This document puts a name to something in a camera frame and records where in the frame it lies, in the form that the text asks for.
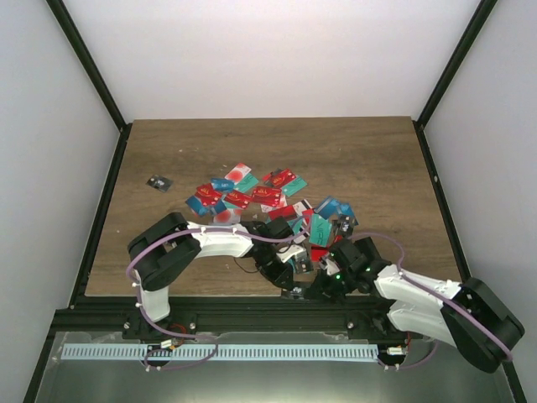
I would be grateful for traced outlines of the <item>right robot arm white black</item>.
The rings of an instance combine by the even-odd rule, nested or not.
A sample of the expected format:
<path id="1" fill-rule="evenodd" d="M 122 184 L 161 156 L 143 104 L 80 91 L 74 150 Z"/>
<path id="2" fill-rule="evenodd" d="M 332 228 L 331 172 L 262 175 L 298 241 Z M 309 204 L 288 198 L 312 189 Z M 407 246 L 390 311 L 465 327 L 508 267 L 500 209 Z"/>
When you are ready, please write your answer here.
<path id="1" fill-rule="evenodd" d="M 451 345 L 486 373 L 512 360 L 525 333 L 482 280 L 438 280 L 410 272 L 400 261 L 383 259 L 369 236 L 351 236 L 330 246 L 304 297 L 341 301 L 355 290 L 391 301 L 390 308 L 373 316 L 373 330 L 380 337 L 419 333 Z"/>

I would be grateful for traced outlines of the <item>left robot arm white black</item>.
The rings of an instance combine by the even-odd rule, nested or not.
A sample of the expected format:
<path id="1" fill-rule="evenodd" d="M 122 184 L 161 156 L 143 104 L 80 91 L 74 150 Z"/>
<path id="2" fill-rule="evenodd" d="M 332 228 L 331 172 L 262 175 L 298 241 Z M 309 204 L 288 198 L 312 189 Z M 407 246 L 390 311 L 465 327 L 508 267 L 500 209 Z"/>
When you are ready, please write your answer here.
<path id="1" fill-rule="evenodd" d="M 138 282 L 142 329 L 154 339 L 171 329 L 169 286 L 195 259 L 227 256 L 252 259 L 272 285 L 293 287 L 292 264 L 276 248 L 294 239 L 283 218 L 204 226 L 172 212 L 130 241 L 128 275 Z"/>

